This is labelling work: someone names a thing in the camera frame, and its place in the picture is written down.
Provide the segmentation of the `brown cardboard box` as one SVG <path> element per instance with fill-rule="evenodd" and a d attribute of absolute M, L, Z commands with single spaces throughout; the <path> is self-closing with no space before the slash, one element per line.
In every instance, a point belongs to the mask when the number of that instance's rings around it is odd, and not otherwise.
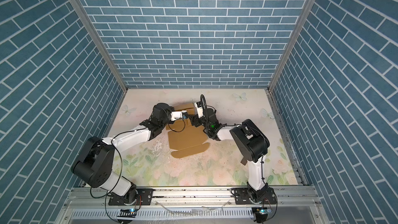
<path fill-rule="evenodd" d="M 181 159 L 203 153 L 209 149 L 208 136 L 204 133 L 204 127 L 200 123 L 195 127 L 190 119 L 175 120 L 166 126 L 171 155 Z"/>

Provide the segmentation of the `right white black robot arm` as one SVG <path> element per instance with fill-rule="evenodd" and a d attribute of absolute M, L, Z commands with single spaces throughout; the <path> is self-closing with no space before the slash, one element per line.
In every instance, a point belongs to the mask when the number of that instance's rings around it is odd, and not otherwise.
<path fill-rule="evenodd" d="M 264 200 L 269 190 L 264 173 L 264 158 L 270 143 L 254 122 L 246 119 L 239 124 L 221 124 L 212 108 L 187 117 L 193 126 L 203 126 L 204 133 L 212 140 L 234 140 L 248 167 L 248 195 L 253 202 Z"/>

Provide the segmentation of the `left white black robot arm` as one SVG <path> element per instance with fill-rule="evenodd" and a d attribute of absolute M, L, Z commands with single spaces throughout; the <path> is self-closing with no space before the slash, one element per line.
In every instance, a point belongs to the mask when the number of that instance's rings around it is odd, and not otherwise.
<path fill-rule="evenodd" d="M 130 205 L 137 199 L 136 185 L 122 177 L 121 172 L 113 171 L 114 156 L 153 140 L 167 125 L 186 117 L 187 111 L 176 111 L 165 103 L 158 103 L 150 117 L 137 127 L 106 138 L 89 138 L 71 165 L 71 171 L 91 188 L 104 189 L 109 195 L 120 197 L 123 204 Z"/>

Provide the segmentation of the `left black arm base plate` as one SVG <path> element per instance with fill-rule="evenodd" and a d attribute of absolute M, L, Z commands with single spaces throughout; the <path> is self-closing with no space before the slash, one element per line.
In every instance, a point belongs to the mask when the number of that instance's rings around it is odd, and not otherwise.
<path fill-rule="evenodd" d="M 110 206 L 142 206 L 150 205 L 154 190 L 151 188 L 131 189 L 126 195 L 119 196 L 113 192 L 109 196 Z"/>

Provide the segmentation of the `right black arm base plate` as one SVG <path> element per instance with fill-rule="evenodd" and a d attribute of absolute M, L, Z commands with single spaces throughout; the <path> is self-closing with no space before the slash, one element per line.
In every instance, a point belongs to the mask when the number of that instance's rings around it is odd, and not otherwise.
<path fill-rule="evenodd" d="M 260 190 L 254 190 L 250 186 L 247 188 L 232 188 L 230 193 L 234 197 L 236 205 L 249 204 L 276 204 L 277 197 L 274 189 L 264 186 Z"/>

